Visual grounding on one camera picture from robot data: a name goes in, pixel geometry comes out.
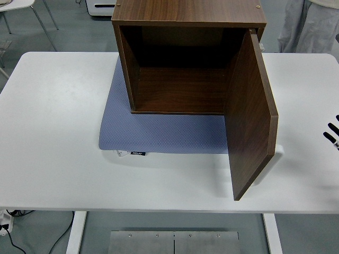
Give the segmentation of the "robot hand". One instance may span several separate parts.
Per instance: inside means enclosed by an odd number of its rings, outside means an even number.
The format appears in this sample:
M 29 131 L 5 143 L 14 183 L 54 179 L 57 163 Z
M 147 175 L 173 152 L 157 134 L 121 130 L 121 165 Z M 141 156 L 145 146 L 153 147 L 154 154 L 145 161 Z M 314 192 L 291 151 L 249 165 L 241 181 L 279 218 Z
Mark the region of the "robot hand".
M 323 136 L 331 142 L 331 144 L 335 147 L 336 150 L 338 150 L 338 124 L 329 122 L 327 126 L 329 130 L 333 132 L 333 134 L 330 134 L 328 131 L 325 131 L 323 132 Z

